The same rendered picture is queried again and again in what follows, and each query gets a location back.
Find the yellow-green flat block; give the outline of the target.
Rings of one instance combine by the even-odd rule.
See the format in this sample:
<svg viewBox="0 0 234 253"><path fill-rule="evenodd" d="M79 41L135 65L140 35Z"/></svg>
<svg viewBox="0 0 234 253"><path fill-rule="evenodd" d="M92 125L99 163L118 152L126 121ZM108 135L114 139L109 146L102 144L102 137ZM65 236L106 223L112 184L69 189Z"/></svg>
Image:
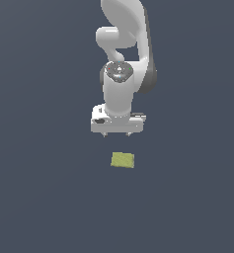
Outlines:
<svg viewBox="0 0 234 253"><path fill-rule="evenodd" d="M114 167L133 168L134 155L131 153L114 152L111 165Z"/></svg>

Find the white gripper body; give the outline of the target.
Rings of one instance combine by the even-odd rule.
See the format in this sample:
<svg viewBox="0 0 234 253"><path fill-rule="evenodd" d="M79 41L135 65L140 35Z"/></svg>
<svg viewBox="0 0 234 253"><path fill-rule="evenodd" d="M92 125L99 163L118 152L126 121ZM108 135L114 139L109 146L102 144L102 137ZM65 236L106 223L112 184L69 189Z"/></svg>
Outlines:
<svg viewBox="0 0 234 253"><path fill-rule="evenodd" d="M126 117L115 118L106 114L105 105L93 108L91 117L91 132L99 133L135 133L142 132L146 116L143 113L131 113Z"/></svg>

